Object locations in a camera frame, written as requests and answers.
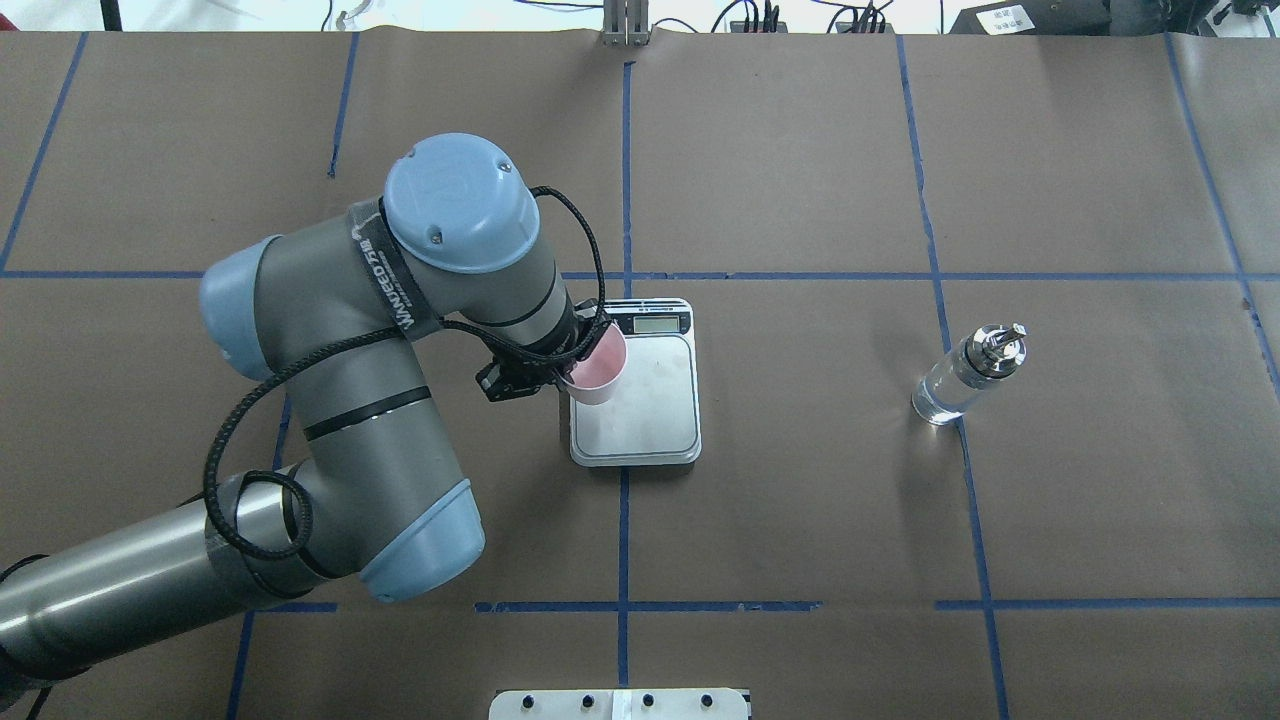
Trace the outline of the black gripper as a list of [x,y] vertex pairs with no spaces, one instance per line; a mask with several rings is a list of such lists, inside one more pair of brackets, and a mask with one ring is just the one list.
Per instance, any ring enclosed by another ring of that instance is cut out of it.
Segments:
[[547,300],[521,322],[474,329],[492,352],[476,374],[486,400],[504,402],[536,395],[547,386],[563,389],[573,370],[585,368],[611,327],[611,315],[595,300]]

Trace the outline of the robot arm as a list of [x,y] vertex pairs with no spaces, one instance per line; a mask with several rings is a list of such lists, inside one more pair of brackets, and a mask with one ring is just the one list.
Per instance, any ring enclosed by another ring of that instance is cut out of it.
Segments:
[[384,603],[472,566],[485,546],[413,345],[480,340],[500,402],[562,386],[596,347],[539,200],[509,155],[466,133],[417,142],[384,190],[210,266],[200,309],[256,386],[212,438],[201,491],[159,516],[3,574],[3,707],[93,665],[357,577]]

